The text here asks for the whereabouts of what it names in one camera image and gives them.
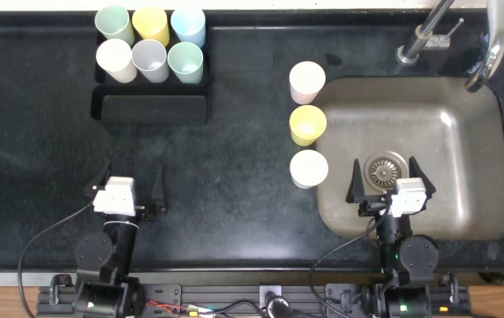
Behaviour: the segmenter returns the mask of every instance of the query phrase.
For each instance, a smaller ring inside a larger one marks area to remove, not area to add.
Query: faucet
[[[455,0],[440,0],[425,23],[414,30],[407,45],[396,51],[401,64],[415,64],[423,49],[446,49],[449,36],[460,26],[460,22],[447,35],[433,35],[433,29]],[[465,89],[477,92],[495,73],[504,54],[504,0],[486,0],[487,18],[489,18],[489,46],[485,58],[479,67],[465,81]]]

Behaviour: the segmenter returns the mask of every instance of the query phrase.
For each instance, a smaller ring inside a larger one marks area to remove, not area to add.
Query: sink basin
[[[407,178],[415,156],[437,192],[410,217],[415,234],[435,239],[498,239],[504,235],[504,130],[500,105],[487,87],[471,94],[465,79],[337,79],[313,104],[327,116],[316,149],[329,173],[318,187],[320,216],[352,237],[369,221],[346,203],[355,159],[368,194]]]

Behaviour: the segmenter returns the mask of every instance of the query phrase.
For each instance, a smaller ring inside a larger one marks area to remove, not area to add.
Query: cup
[[[326,83],[326,74],[320,65],[305,61],[290,70],[290,95],[297,104],[305,105],[314,98]]]
[[[132,23],[145,40],[157,40],[166,47],[169,44],[167,14],[160,7],[137,9],[132,15]]]
[[[130,14],[124,7],[112,5],[100,9],[94,16],[94,24],[107,39],[120,39],[128,45],[134,44]]]
[[[128,83],[136,78],[136,66],[132,63],[130,45],[120,39],[103,42],[96,50],[96,63],[115,80]]]
[[[201,9],[180,9],[171,15],[171,26],[179,40],[194,43],[199,48],[205,45],[205,22],[205,13]]]
[[[203,59],[197,45],[180,42],[169,50],[167,63],[182,83],[198,84],[202,80]]]
[[[320,108],[303,105],[290,114],[290,136],[299,146],[308,146],[326,130],[326,124],[326,116]]]
[[[293,156],[289,169],[295,186],[308,189],[324,181],[328,175],[328,162],[318,151],[303,150]]]
[[[169,76],[167,51],[157,40],[142,40],[132,48],[132,62],[152,83],[162,83]]]

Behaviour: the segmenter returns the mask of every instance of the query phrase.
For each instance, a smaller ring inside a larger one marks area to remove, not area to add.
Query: faucet base
[[[418,61],[418,57],[420,57],[420,54],[417,54],[413,58],[406,57],[405,55],[402,54],[402,49],[404,49],[404,45],[401,45],[397,50],[396,50],[396,60],[405,65],[413,65]]]

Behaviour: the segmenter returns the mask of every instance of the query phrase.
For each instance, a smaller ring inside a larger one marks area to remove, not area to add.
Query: sink drain
[[[365,180],[377,191],[390,190],[398,178],[408,177],[407,163],[392,151],[372,155],[365,163]]]

